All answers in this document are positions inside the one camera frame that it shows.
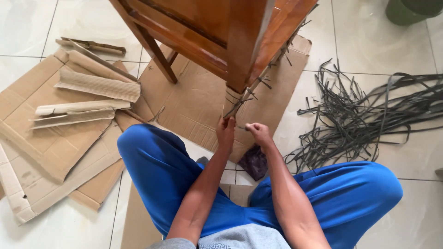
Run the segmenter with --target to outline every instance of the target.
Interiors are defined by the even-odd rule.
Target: blue pants
[[[166,236],[203,166],[188,156],[179,137],[150,124],[129,127],[117,145],[154,225]],[[366,161],[330,165],[294,178],[308,196],[333,249],[353,248],[403,196],[388,168]],[[252,193],[250,207],[234,204],[219,188],[201,237],[250,223],[283,234],[274,213],[269,177]]]

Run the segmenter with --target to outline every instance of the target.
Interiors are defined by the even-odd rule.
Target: person
[[[269,177],[234,204],[219,188],[233,149],[235,119],[220,119],[218,149],[206,166],[184,143],[150,124],[129,127],[117,145],[151,219],[166,238],[151,249],[351,249],[402,198],[398,179],[367,161],[292,176],[263,124],[247,124]]]

